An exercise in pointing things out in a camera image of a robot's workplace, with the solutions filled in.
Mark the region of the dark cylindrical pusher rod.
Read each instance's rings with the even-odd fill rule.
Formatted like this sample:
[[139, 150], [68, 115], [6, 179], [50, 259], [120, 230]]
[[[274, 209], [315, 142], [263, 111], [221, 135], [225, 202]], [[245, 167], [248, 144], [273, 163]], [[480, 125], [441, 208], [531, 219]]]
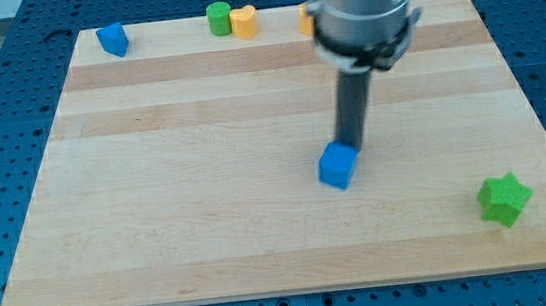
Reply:
[[361, 150], [371, 72], [340, 71], [336, 89], [335, 138], [337, 143]]

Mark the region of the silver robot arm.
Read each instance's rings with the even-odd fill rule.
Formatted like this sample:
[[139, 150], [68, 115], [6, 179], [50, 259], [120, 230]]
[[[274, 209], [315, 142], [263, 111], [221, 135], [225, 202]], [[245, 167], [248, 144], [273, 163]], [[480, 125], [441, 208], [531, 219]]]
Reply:
[[410, 0], [312, 0], [314, 48], [337, 69], [334, 141], [357, 150], [363, 145], [370, 76], [387, 72], [413, 40], [419, 8]]

